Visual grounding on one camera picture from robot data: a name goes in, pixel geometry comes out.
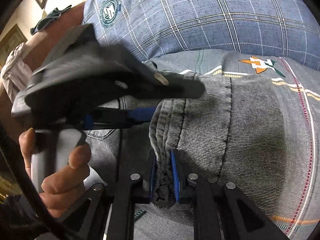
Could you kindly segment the grey denim pants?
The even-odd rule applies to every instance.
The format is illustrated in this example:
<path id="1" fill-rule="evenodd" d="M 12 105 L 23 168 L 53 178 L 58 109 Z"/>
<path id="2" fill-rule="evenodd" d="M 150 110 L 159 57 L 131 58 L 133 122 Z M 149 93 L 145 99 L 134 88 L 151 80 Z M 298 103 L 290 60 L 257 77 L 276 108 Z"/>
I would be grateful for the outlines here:
<path id="1" fill-rule="evenodd" d="M 87 132 L 85 181 L 107 184 L 108 239 L 285 239 L 272 222 L 286 178 L 284 118 L 271 80 L 188 73 L 183 98 L 120 102 L 137 120 Z"/>

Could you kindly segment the green cloth on sofa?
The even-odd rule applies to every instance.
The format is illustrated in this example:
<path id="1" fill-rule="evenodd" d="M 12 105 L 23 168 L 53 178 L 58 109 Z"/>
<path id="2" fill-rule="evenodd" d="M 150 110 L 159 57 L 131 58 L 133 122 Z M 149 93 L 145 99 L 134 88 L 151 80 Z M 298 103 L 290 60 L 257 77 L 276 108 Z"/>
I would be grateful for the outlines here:
<path id="1" fill-rule="evenodd" d="M 43 31 L 48 25 L 58 20 L 62 14 L 71 10 L 71 8 L 72 6 L 69 5 L 62 10 L 59 10 L 58 8 L 53 9 L 47 16 L 39 20 L 35 27 L 30 29 L 30 34 L 33 36 L 36 33 Z"/>

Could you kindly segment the blue plaid sofa back cushion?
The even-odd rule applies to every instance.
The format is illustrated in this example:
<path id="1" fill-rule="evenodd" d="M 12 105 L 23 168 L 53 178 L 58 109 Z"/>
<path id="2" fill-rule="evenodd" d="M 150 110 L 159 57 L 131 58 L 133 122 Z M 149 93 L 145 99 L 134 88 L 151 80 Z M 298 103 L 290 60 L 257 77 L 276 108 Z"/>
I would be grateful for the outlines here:
<path id="1" fill-rule="evenodd" d="M 223 49 L 319 70 L 319 22 L 303 0 L 87 0 L 82 22 L 141 61 Z"/>

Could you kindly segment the grey patterned sofa seat cover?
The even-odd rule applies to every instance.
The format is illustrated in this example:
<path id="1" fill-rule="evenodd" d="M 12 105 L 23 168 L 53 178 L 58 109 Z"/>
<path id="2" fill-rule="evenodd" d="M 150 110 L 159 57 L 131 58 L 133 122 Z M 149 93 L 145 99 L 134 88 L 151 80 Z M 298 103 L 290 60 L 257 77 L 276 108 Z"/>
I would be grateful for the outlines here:
<path id="1" fill-rule="evenodd" d="M 290 239 L 307 239 L 319 222 L 319 72 L 289 58 L 219 49 L 146 65 L 206 90 L 157 106 L 149 138 L 162 177 L 135 239 L 192 239 L 192 207 L 174 202 L 172 150 L 211 183 L 235 183 Z"/>

